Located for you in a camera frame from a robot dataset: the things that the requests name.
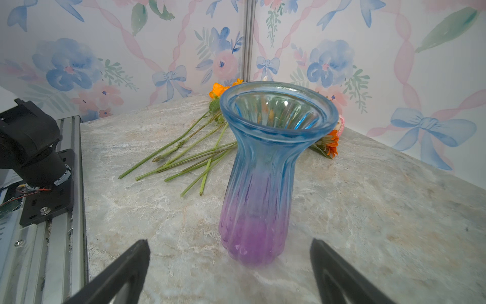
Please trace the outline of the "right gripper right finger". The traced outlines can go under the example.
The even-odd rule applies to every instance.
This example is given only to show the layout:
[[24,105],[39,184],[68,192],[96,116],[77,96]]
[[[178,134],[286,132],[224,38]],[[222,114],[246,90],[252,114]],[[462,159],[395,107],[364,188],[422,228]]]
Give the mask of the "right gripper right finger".
[[394,302],[324,241],[313,239],[310,259],[322,303]]

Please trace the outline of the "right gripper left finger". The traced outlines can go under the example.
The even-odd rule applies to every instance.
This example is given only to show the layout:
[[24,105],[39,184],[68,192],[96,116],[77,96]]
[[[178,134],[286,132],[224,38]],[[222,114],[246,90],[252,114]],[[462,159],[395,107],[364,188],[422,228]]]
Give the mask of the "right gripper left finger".
[[146,239],[135,242],[67,303],[138,303],[150,262]]

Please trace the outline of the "pink carnation stem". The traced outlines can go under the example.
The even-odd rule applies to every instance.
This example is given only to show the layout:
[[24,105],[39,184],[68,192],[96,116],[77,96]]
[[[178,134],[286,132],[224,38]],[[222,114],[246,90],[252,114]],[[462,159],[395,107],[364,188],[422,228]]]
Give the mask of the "pink carnation stem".
[[336,135],[338,138],[341,137],[341,134],[343,133],[344,131],[344,126],[345,126],[345,120],[344,120],[344,117],[342,115],[339,115],[339,120],[335,126],[335,130],[337,131]]

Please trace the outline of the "blue purple glass vase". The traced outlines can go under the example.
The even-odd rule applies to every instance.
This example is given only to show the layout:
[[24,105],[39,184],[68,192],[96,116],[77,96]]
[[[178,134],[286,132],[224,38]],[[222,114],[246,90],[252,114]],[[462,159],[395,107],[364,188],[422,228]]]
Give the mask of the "blue purple glass vase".
[[248,267],[284,250],[300,154],[334,130],[339,113],[325,96],[283,82],[236,85],[220,109],[237,141],[218,231],[229,255]]

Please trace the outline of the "orange poppy stem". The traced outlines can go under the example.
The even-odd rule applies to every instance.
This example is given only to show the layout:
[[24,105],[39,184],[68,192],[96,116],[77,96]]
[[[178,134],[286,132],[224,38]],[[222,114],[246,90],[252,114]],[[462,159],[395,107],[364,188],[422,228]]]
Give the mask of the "orange poppy stem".
[[[209,92],[209,97],[210,97],[210,105],[208,108],[208,111],[200,116],[181,136],[178,138],[174,139],[170,143],[164,145],[162,148],[156,150],[154,153],[150,154],[149,156],[143,158],[140,162],[136,163],[133,167],[129,168],[127,171],[124,173],[120,174],[118,176],[119,179],[124,178],[125,176],[129,175],[131,172],[133,172],[135,169],[139,168],[141,165],[146,163],[149,160],[152,160],[153,162],[158,162],[167,155],[173,153],[174,151],[177,151],[180,147],[182,147],[190,138],[192,138],[194,135],[196,135],[200,130],[204,129],[208,124],[210,124],[212,121],[217,120],[218,117],[221,115],[221,110],[219,106],[219,99],[221,95],[228,90],[231,87],[237,86],[239,84],[243,84],[244,80],[243,79],[237,79],[233,84],[229,86],[223,86],[217,82],[213,84],[213,87],[211,91]],[[201,120],[208,118],[206,121],[206,124],[201,126],[199,129],[195,130],[193,133],[191,133],[192,129],[196,127],[197,124],[200,123]]]

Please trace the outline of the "dark orange gerbera stem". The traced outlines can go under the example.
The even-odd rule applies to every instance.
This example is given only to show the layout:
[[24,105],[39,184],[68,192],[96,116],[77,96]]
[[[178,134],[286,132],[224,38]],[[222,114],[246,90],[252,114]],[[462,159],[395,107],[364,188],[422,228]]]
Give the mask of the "dark orange gerbera stem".
[[334,159],[338,155],[337,147],[339,145],[338,131],[333,130],[323,138],[319,139],[310,149],[328,159]]

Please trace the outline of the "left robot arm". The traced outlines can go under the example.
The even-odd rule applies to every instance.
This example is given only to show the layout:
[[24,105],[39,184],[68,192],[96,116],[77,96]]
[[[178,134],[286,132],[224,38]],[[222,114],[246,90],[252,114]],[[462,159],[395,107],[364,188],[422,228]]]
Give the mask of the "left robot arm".
[[15,171],[32,188],[64,184],[72,170],[54,149],[62,139],[56,120],[31,101],[15,103],[1,113],[1,168]]

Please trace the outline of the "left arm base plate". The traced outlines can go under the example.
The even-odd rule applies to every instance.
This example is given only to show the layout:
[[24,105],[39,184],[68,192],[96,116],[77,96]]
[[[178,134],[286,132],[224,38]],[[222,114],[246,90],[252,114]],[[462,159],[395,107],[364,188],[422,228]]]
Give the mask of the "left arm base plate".
[[39,194],[26,197],[20,218],[22,227],[40,224],[73,210],[75,152],[73,149],[64,149],[58,152],[58,155],[68,168],[70,177],[63,184],[53,186],[50,191],[41,191]]

